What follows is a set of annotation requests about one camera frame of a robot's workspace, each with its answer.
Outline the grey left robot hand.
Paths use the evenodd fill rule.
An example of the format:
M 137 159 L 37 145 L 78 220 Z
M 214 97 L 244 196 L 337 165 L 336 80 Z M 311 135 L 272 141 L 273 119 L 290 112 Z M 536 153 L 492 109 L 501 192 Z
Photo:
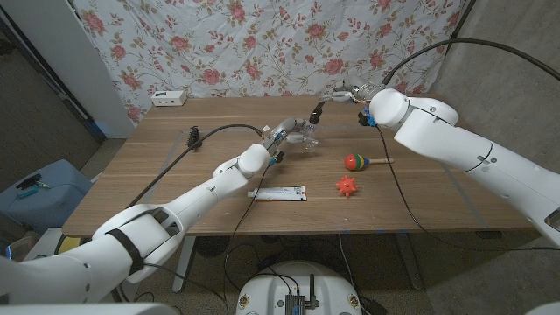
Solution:
M 287 118 L 274 129 L 264 131 L 262 145 L 270 155 L 268 166 L 280 163 L 284 154 L 278 149 L 282 142 L 290 144 L 304 144 L 304 148 L 313 151 L 319 140 L 314 136 L 316 125 L 303 118 Z

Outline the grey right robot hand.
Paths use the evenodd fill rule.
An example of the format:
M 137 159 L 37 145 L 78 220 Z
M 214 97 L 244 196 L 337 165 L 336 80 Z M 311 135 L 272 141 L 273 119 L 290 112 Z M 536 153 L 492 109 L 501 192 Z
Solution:
M 373 97 L 382 91 L 384 84 L 374 84 L 360 77 L 350 76 L 336 83 L 331 89 L 324 92 L 318 100 L 320 102 L 351 102 L 363 104 L 364 109 L 358 114 L 359 124 L 362 126 L 376 127 L 377 121 L 370 113 L 369 104 Z

